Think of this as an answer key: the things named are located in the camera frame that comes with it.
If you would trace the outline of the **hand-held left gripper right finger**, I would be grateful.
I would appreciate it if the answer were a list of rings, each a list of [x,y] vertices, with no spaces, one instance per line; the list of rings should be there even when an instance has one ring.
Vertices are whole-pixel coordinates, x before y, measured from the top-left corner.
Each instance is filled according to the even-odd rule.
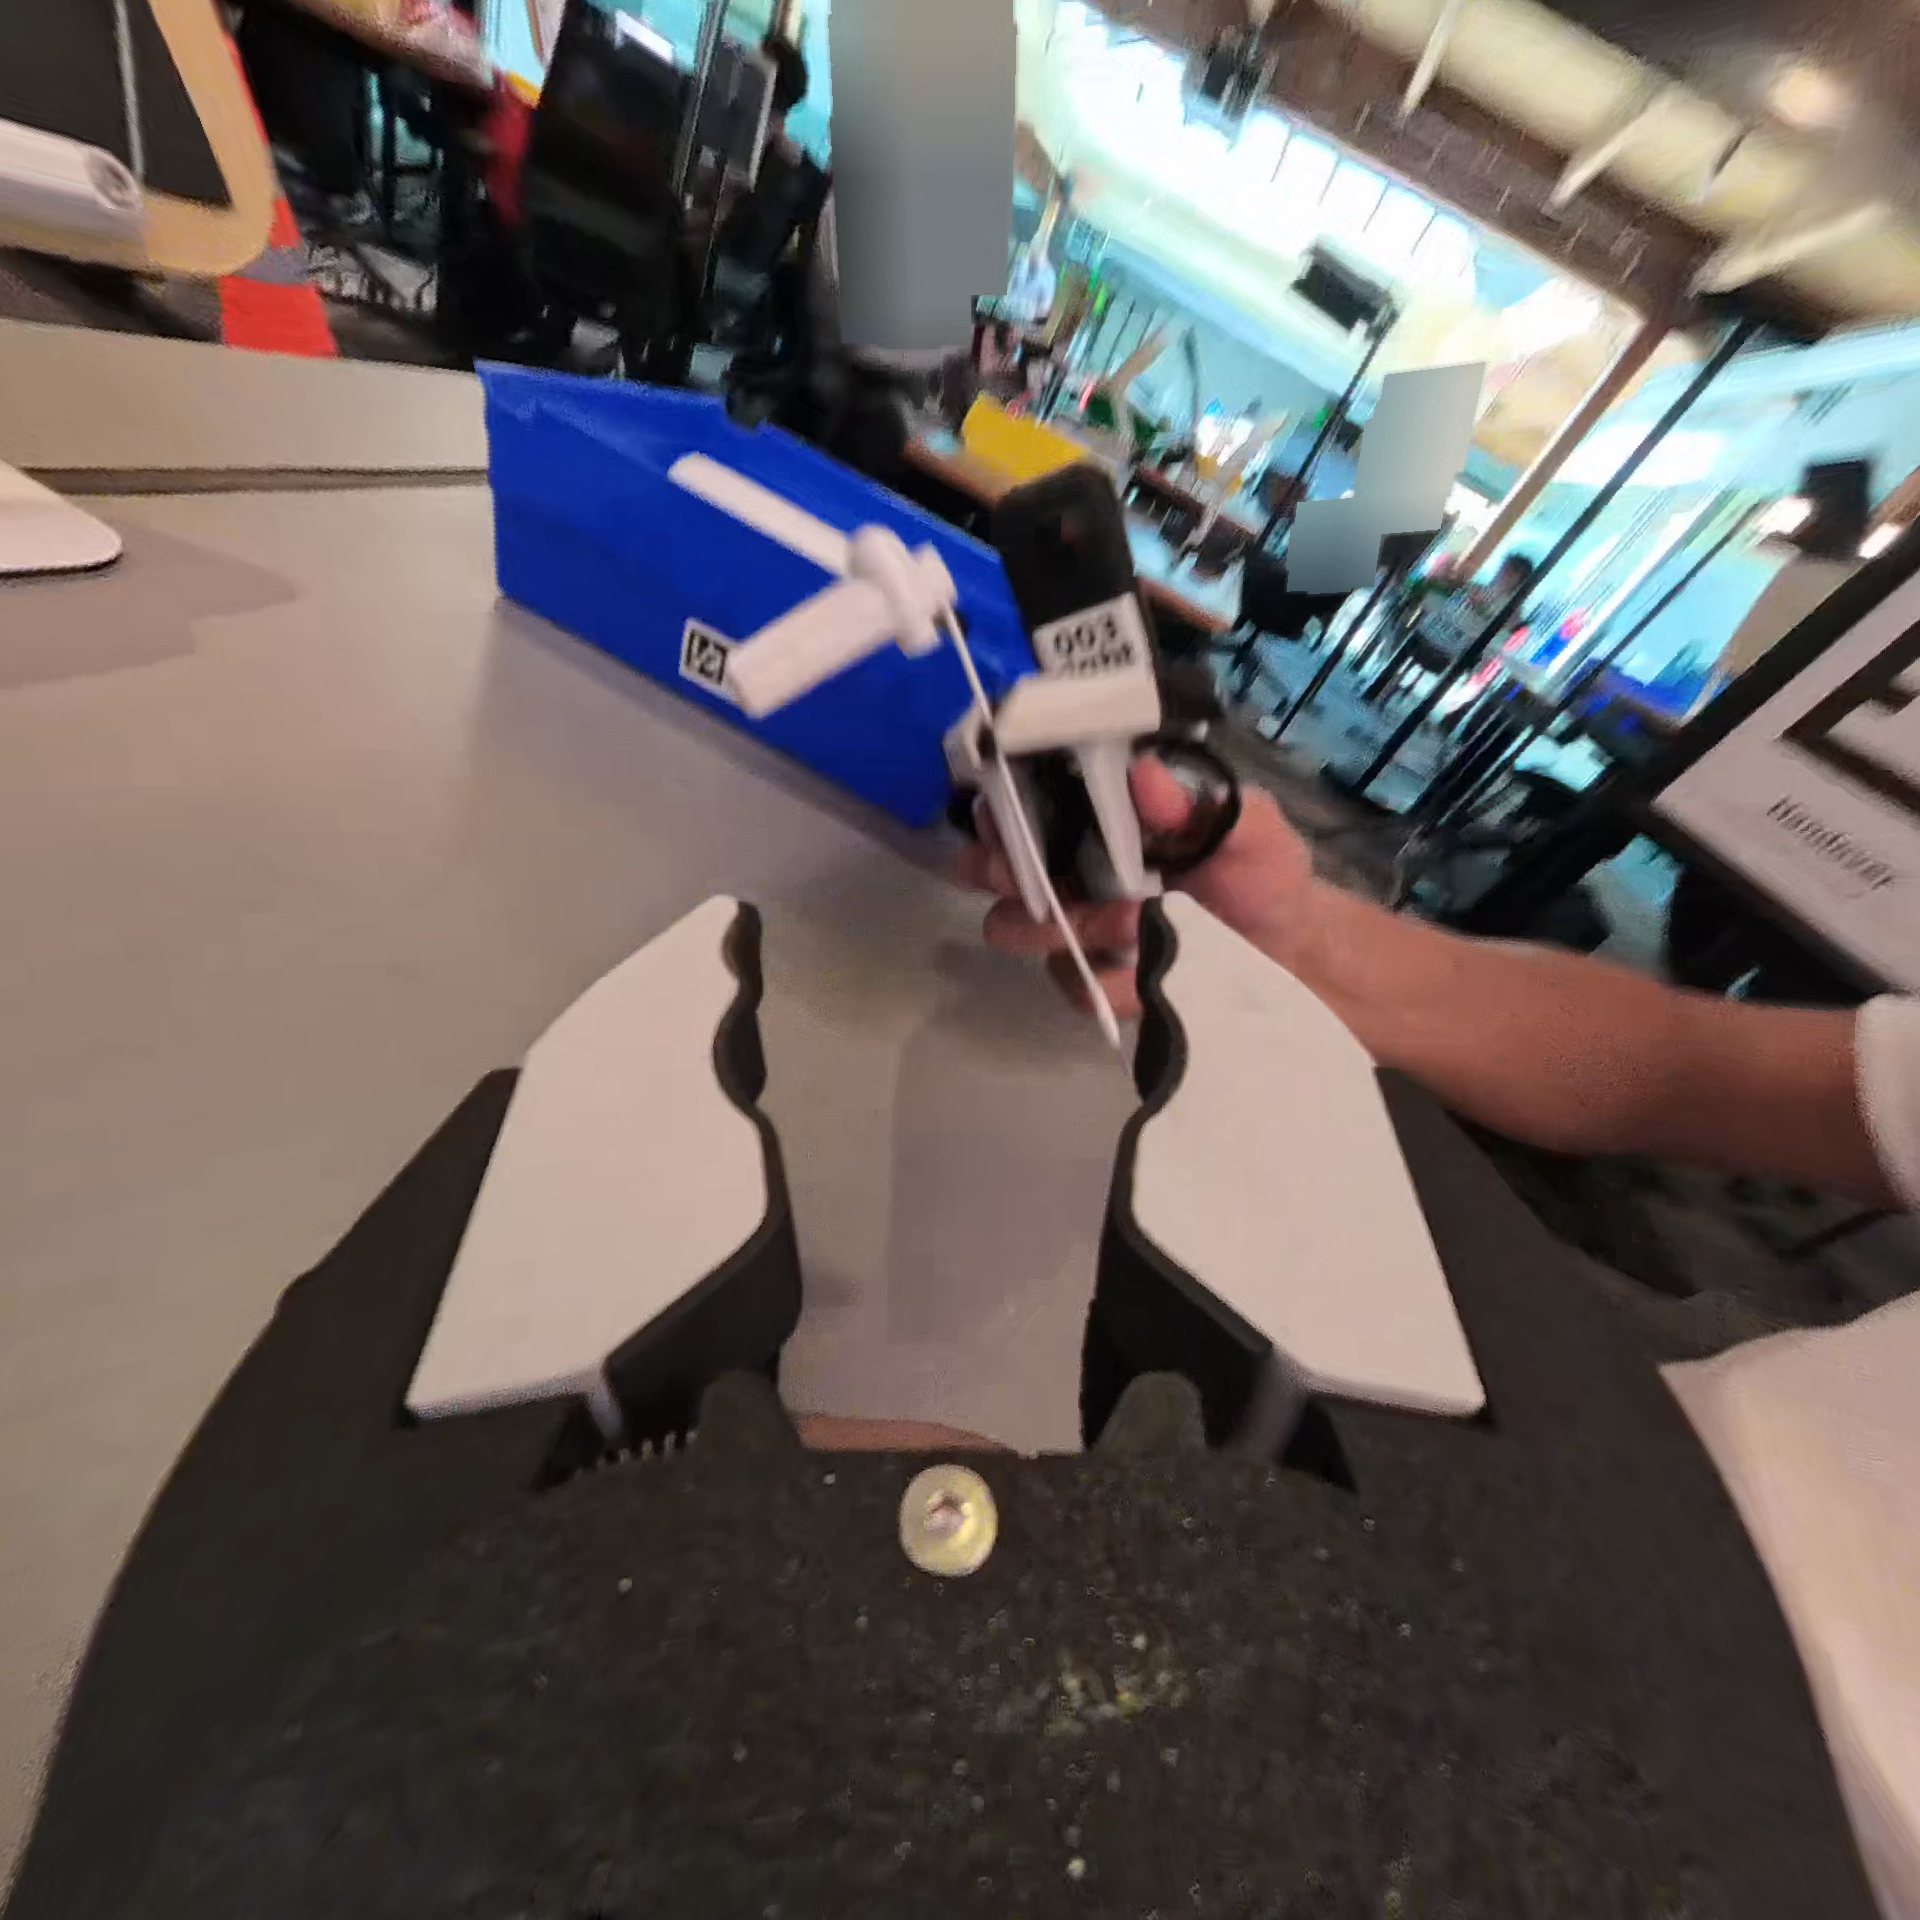
[[[1189,896],[1140,919],[1119,1130],[1078,1383],[1084,1447],[1176,1376],[1206,1442],[1280,1460],[1310,1407],[1486,1412],[1369,1053]]]

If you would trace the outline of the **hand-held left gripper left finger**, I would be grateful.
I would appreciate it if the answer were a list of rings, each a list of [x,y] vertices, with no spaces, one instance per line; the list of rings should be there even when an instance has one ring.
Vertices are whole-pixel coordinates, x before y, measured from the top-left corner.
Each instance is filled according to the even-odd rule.
[[[405,1385],[419,1422],[564,1403],[603,1449],[777,1378],[803,1306],[761,1112],[761,925],[712,896],[530,1046]]]

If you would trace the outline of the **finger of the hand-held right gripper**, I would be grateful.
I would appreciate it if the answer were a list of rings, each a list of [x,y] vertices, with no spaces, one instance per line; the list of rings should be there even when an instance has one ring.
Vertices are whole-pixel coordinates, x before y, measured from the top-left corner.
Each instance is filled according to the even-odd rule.
[[[1133,759],[1133,745],[1124,737],[1075,751],[1075,775],[1089,809],[1089,826],[1075,852],[1075,880],[1087,900],[1137,905],[1162,892],[1160,877],[1146,862]]]
[[[943,754],[956,797],[969,799],[971,816],[991,825],[1025,919],[1050,922],[1057,900],[1020,761],[999,745],[995,726],[984,716],[958,718],[945,733]]]

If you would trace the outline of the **white thin-rod tool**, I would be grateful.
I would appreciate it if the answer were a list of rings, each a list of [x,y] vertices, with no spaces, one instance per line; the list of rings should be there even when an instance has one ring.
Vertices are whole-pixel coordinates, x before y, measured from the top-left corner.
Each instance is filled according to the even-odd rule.
[[[1045,754],[1065,754],[1078,764],[1078,749],[1111,738],[1133,745],[1155,726],[1158,694],[1144,671],[1034,674],[991,703],[940,556],[929,547],[911,551],[879,526],[857,528],[849,547],[846,578],[831,581],[733,649],[727,679],[747,718],[792,706],[885,649],[911,656],[948,646],[968,683],[965,716],[987,718],[999,746],[1020,764]],[[1078,947],[1054,877],[1052,884],[1057,907],[1050,922],[1065,937],[1101,1039],[1119,1049],[1117,1016]]]

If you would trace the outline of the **blue plastic storage bin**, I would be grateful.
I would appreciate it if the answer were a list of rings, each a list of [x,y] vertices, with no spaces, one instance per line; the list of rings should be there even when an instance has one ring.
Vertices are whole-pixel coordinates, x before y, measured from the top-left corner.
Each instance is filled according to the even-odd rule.
[[[878,526],[931,549],[990,698],[1035,671],[999,561],[824,451],[743,427],[721,400],[482,364],[493,572],[499,593],[907,828],[948,813],[945,737],[971,706],[950,646],[888,646],[767,718],[735,703],[737,644],[835,578],[683,493],[667,468],[697,453],[852,536]]]

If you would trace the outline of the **person's right forearm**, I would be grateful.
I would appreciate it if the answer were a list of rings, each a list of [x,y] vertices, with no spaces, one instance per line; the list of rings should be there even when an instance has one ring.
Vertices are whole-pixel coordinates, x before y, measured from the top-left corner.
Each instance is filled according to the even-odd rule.
[[[1853,1015],[1466,938],[1311,879],[1281,896],[1258,947],[1375,1066],[1501,1138],[1897,1199],[1862,1109]]]

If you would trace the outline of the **person's right hand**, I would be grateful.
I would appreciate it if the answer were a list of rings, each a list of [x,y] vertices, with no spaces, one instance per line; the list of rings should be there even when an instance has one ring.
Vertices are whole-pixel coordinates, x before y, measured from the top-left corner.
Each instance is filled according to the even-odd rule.
[[[1198,797],[1158,756],[1137,756],[1130,768],[1133,809],[1148,841],[1188,841]],[[994,826],[980,818],[975,838],[961,841],[956,855],[958,880],[990,899],[981,933],[1006,954],[1041,960],[1072,1001],[1084,1001],[1084,982],[1074,967],[1065,935],[1052,922],[1035,922],[1018,896]],[[1281,809],[1259,786],[1243,789],[1240,813],[1208,862],[1189,869],[1177,887],[1218,922],[1236,930],[1254,949],[1283,960],[1298,925],[1314,907],[1314,873],[1307,845],[1286,822]],[[1070,903],[1068,925],[1095,982],[1117,1010],[1135,1002],[1140,905],[1130,900]]]

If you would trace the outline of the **wooden work table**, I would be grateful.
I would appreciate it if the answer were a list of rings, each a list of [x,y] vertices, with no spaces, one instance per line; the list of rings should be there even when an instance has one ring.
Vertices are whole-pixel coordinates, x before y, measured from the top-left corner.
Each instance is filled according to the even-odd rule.
[[[974,457],[959,438],[943,427],[915,427],[907,433],[902,461],[905,468],[945,496],[968,507],[961,517],[991,517],[997,502],[1018,488],[1018,483]],[[1135,581],[1155,615],[1212,637],[1236,633],[1240,627],[1240,567],[1230,565],[1215,578],[1201,578],[1189,558],[1133,507],[1119,511],[1125,539],[1132,549]]]

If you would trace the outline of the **yellow box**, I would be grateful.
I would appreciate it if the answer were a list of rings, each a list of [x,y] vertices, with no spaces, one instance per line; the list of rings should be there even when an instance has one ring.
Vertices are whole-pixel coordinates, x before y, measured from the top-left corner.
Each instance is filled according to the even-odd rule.
[[[1095,454],[1074,436],[1009,410],[990,395],[974,397],[958,438],[968,461],[1006,490],[1040,483],[1063,468],[1097,464]]]

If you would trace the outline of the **white cylinder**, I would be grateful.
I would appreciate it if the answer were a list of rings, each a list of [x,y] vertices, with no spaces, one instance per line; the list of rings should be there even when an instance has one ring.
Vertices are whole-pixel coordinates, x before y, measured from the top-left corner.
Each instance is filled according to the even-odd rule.
[[[667,478],[756,536],[818,567],[830,578],[852,575],[849,535],[721,461],[690,451],[670,464]]]

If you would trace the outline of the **black office chair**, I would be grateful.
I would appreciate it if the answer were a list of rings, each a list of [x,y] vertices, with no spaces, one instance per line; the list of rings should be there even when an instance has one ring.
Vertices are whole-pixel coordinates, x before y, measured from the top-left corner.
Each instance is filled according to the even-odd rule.
[[[626,378],[688,382],[700,282],[675,157],[688,80],[612,4],[570,3],[520,166],[534,291],[607,324]]]

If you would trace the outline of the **printed marker sign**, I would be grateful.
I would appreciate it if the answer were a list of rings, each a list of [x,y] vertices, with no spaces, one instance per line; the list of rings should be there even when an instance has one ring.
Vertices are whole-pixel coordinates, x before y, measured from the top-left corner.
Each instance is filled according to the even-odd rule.
[[[1874,991],[1917,987],[1916,528],[1673,741],[1652,822]]]

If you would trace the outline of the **red bag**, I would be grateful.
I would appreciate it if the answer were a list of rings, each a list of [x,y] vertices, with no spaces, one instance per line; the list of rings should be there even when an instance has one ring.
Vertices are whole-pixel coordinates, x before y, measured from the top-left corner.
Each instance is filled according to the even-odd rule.
[[[264,248],[213,284],[219,342],[227,351],[330,363],[340,349],[323,296],[309,277],[299,226],[275,195]]]

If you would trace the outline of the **white desk stand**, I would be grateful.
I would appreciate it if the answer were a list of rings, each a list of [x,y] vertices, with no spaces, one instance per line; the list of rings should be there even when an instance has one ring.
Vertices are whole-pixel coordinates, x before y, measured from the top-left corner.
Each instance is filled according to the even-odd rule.
[[[145,208],[129,169],[77,139],[2,122],[4,228],[27,237],[132,248],[142,257]],[[117,530],[2,462],[2,575],[39,578],[113,567]]]

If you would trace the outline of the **wood-rimmed dark board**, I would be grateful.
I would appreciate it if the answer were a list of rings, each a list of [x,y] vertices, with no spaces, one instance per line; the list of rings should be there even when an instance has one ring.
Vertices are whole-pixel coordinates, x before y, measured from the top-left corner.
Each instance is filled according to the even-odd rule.
[[[98,146],[145,211],[132,248],[4,228],[5,248],[129,275],[221,279],[268,245],[275,169],[227,14],[211,3],[5,3],[2,125]]]

